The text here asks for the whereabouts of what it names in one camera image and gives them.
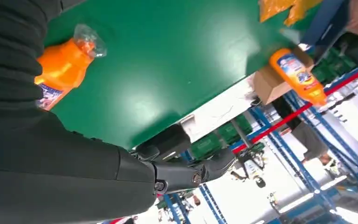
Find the blue metal frame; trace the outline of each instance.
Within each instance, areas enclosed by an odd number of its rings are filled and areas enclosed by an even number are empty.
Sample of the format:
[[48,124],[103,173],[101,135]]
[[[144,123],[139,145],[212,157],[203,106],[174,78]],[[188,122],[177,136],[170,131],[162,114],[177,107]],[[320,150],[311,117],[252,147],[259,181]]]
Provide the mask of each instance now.
[[[259,108],[251,108],[250,114],[255,118],[255,120],[260,125],[262,125],[262,123],[264,123],[265,126],[271,127],[270,122],[264,116],[263,112]],[[300,172],[302,173],[302,175],[304,177],[304,183],[307,183],[306,186],[311,190],[311,192],[314,192],[316,194],[315,198],[320,203],[320,205],[323,206],[326,210],[336,210],[336,206],[335,206],[333,200],[326,194],[326,192],[324,192],[323,190],[320,189],[319,183],[306,170],[304,165],[296,157],[296,155],[290,149],[288,144],[283,140],[283,138],[280,136],[280,134],[277,131],[273,131],[272,135],[278,140],[278,142],[282,145],[282,147],[285,149],[285,151],[292,157],[293,161],[297,164],[298,168],[300,169]],[[287,158],[286,154],[283,152],[283,150],[280,147],[278,147],[278,151],[282,154],[282,156],[286,159],[286,161],[289,162],[289,164],[291,164],[290,160]],[[294,171],[296,171],[296,167],[294,167],[293,164],[291,164],[291,167],[294,169]],[[342,218],[340,216],[336,216],[335,219],[338,223],[339,222],[345,223],[345,221],[342,220]]]
[[182,200],[180,199],[178,194],[172,194],[173,197],[176,199],[176,201],[178,202],[179,208],[182,211],[182,215],[186,220],[186,224],[191,224],[189,217],[187,216],[187,212],[186,212],[186,208],[185,206],[182,204]]
[[204,196],[205,201],[207,202],[207,204],[208,204],[209,208],[211,209],[213,215],[215,216],[217,222],[219,224],[227,224],[226,219],[224,218],[222,212],[220,211],[211,192],[209,191],[208,186],[203,183],[202,185],[199,186],[199,189],[201,190],[201,193]]
[[[298,97],[294,93],[294,91],[290,91],[286,96],[285,99],[295,108],[299,109],[300,104],[298,103]],[[347,155],[341,152],[337,147],[331,144],[316,128],[316,126],[309,120],[309,118],[304,114],[301,113],[301,118],[310,126],[312,129],[318,134],[321,140],[329,147],[331,152],[337,157],[337,159],[349,170],[351,175],[356,179],[358,182],[358,174],[353,170],[353,168],[345,161],[345,159],[355,166],[358,167],[358,155],[353,151],[353,149],[339,136],[339,134],[327,123],[327,121],[322,117],[322,115],[317,112],[314,107],[310,108],[310,111],[315,115],[315,117],[319,120],[319,122],[333,135],[333,137],[344,147],[344,149],[348,152],[350,156],[353,157],[355,161],[350,159]]]
[[173,207],[172,201],[169,198],[169,195],[164,195],[164,201],[167,203],[168,208],[171,210],[173,215],[173,219],[177,224],[181,224],[178,214],[176,213],[176,209]]

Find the cardboard box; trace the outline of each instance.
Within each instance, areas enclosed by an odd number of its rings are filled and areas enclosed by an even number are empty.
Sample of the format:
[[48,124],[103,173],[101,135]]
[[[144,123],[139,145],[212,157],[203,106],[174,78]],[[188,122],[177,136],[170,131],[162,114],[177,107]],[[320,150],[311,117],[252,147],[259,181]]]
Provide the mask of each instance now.
[[[299,47],[294,48],[292,52],[305,65],[307,71],[311,72],[314,67],[312,58]],[[289,84],[270,65],[264,66],[255,73],[253,87],[265,105],[291,90]]]

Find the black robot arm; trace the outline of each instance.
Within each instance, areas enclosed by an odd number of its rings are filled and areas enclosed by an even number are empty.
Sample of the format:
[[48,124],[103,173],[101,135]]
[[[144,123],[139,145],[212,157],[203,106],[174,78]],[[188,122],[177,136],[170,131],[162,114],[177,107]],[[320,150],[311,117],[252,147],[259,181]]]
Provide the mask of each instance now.
[[47,23],[79,2],[0,0],[0,224],[95,223],[208,180],[203,165],[140,161],[37,108]]

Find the detergent bottle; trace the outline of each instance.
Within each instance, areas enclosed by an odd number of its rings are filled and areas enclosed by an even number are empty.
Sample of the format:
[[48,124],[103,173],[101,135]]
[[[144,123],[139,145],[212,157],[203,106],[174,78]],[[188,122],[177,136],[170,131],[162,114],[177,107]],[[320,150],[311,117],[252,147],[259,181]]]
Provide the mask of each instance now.
[[98,34],[84,24],[78,24],[73,38],[47,47],[38,58],[43,72],[35,83],[43,89],[43,98],[37,104],[50,110],[73,88],[82,83],[86,69],[95,57],[106,55],[106,47]]
[[275,52],[269,64],[302,99],[314,105],[326,104],[323,86],[289,49]]

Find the yellow bag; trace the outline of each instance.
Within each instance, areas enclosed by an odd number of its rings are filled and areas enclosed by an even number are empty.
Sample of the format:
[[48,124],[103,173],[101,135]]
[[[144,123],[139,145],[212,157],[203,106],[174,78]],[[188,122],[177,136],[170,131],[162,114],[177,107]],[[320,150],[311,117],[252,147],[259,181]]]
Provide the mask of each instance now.
[[315,7],[322,0],[260,0],[260,22],[264,22],[272,16],[290,8],[290,13],[285,20],[286,26],[303,19],[308,9]]

